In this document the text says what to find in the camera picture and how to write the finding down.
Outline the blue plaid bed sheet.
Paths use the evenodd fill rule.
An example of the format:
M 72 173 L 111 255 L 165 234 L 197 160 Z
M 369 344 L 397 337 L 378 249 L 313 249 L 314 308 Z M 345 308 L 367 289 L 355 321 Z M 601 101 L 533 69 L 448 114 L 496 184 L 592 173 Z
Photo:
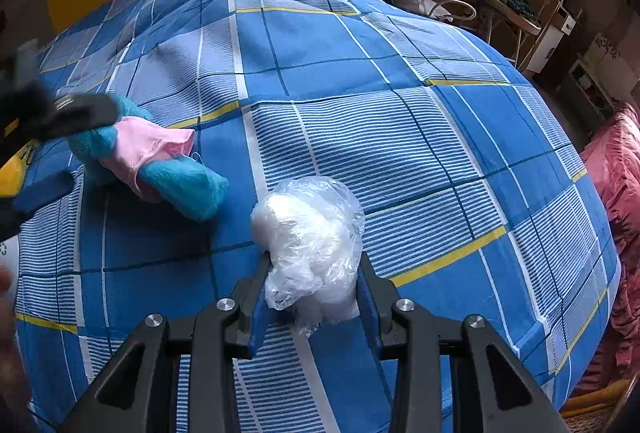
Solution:
M 601 199 L 538 91 L 468 32 L 383 0 L 111 0 L 45 45 L 55 94 L 125 96 L 229 182 L 196 224 L 120 183 L 93 185 L 67 144 L 26 179 L 73 191 L 14 252 L 29 409 L 51 432 L 145 315 L 227 297 L 260 253 L 250 211 L 326 175 L 366 216 L 363 247 L 404 297 L 485 316 L 555 406 L 608 323 L 620 260 Z

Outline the yellow plush bear toy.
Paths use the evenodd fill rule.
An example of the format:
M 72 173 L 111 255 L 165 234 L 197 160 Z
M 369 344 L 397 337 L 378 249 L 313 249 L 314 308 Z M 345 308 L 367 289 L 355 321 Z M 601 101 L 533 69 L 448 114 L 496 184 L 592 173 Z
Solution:
M 17 195 L 25 181 L 26 171 L 39 145 L 30 141 L 0 169 L 0 196 Z

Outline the clear plastic bag of cotton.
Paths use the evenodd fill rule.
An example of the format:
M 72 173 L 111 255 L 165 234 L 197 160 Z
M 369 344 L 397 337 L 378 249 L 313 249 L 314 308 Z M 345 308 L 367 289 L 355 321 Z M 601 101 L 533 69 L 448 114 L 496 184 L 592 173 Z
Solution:
M 266 302 L 292 313 L 301 335 L 358 316 L 364 223 L 356 196 L 329 176 L 283 181 L 254 207 L 250 229 L 271 262 Z

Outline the pink blanket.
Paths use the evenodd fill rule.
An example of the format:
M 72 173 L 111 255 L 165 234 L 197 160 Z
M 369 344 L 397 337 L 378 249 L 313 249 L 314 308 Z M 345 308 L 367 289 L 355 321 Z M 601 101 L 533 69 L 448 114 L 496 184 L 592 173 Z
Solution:
M 594 134 L 582 161 L 604 205 L 622 265 L 612 314 L 576 392 L 604 389 L 639 372 L 639 112 L 627 102 Z

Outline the teal plush doll pink dress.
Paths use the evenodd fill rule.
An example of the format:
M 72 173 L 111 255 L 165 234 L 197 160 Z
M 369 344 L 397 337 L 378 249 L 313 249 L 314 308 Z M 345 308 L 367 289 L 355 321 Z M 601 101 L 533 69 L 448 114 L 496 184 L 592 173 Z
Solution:
M 167 202 L 195 222 L 213 219 L 229 181 L 192 157 L 195 131 L 164 128 L 128 98 L 110 98 L 119 110 L 114 124 L 66 138 L 87 178 L 96 185 L 121 182 L 141 200 Z

